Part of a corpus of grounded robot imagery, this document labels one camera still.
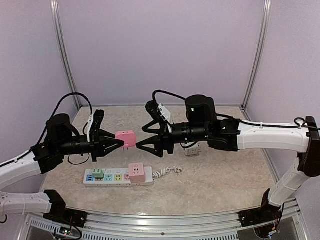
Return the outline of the pink plug adapter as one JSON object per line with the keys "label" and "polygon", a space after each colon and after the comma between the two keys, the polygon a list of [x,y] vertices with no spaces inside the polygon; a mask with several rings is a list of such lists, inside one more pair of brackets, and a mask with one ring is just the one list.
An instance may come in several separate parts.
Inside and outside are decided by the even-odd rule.
{"label": "pink plug adapter", "polygon": [[124,142],[123,149],[134,148],[137,143],[137,135],[133,130],[118,131],[115,134],[115,138]]}

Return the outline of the green plug adapter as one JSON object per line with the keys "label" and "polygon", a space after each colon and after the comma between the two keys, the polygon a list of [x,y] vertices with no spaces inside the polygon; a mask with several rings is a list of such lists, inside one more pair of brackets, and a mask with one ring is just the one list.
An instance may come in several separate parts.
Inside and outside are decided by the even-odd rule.
{"label": "green plug adapter", "polygon": [[101,168],[93,168],[93,169],[91,169],[91,174],[93,175],[93,177],[95,179],[98,179],[98,180],[103,179],[104,176],[105,176],[105,173]]}

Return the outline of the white multicolour power strip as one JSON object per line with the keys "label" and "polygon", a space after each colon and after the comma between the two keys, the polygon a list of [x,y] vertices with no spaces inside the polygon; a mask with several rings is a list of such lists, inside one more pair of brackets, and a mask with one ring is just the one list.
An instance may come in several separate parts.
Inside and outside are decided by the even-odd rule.
{"label": "white multicolour power strip", "polygon": [[101,168],[104,172],[103,179],[95,179],[91,174],[91,169],[88,168],[84,172],[83,184],[86,187],[138,187],[154,184],[153,171],[150,166],[144,168],[146,179],[143,183],[131,183],[128,168]]}

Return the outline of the pink cube socket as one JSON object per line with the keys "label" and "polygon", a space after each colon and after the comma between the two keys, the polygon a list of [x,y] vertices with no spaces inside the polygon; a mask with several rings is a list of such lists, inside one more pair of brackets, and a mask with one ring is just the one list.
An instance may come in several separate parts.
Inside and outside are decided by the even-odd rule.
{"label": "pink cube socket", "polygon": [[142,162],[130,163],[128,165],[128,170],[128,176],[132,184],[140,184],[146,181],[144,164]]}

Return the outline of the white cube socket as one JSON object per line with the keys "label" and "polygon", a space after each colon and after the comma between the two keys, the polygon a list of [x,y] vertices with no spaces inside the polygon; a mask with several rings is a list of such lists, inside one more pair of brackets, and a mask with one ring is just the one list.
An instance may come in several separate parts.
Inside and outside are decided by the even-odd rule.
{"label": "white cube socket", "polygon": [[193,145],[191,147],[184,148],[183,151],[184,151],[184,154],[187,157],[195,156],[195,155],[198,155],[201,152],[201,146],[200,146],[199,143],[197,143],[197,144],[195,144],[195,145]]}

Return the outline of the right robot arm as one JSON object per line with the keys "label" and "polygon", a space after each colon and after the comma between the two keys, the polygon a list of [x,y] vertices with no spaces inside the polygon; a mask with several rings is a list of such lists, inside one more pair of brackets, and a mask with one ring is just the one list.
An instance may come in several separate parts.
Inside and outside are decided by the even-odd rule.
{"label": "right robot arm", "polygon": [[136,147],[157,157],[172,154],[176,144],[197,142],[229,152],[277,149],[297,153],[290,169],[264,193],[255,212],[260,222],[268,221],[304,182],[320,175],[320,133],[313,117],[298,117],[292,123],[257,123],[218,114],[214,100],[204,95],[189,96],[184,103],[187,122],[174,123],[164,105],[156,99],[147,102],[152,121],[142,130],[151,137]]}

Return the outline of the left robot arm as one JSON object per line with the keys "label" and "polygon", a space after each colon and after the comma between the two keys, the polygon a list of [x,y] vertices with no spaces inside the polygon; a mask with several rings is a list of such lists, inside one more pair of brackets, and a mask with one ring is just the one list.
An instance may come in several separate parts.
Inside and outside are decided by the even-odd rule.
{"label": "left robot arm", "polygon": [[[103,111],[90,119],[88,135],[81,135],[71,124],[68,114],[60,113],[46,122],[47,135],[42,143],[20,156],[1,163],[0,188],[4,189],[29,177],[44,175],[62,164],[65,156],[89,154],[93,161],[124,146],[124,141],[100,128]],[[56,190],[38,193],[0,194],[0,214],[42,213],[63,223],[70,218],[66,203]]]}

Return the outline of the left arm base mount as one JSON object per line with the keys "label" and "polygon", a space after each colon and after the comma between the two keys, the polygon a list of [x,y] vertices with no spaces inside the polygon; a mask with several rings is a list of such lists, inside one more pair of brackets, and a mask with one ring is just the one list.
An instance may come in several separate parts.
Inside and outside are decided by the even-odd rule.
{"label": "left arm base mount", "polygon": [[85,226],[87,217],[87,212],[70,208],[66,208],[62,216],[57,216],[50,213],[45,213],[43,215],[44,219],[79,228],[83,228]]}

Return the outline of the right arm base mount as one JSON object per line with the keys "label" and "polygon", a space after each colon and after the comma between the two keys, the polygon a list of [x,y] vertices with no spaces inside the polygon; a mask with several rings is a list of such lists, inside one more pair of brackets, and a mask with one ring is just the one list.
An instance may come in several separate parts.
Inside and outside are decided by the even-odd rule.
{"label": "right arm base mount", "polygon": [[279,210],[275,212],[261,211],[259,208],[242,210],[238,213],[243,228],[274,221],[275,219],[279,219],[281,215],[281,211]]}

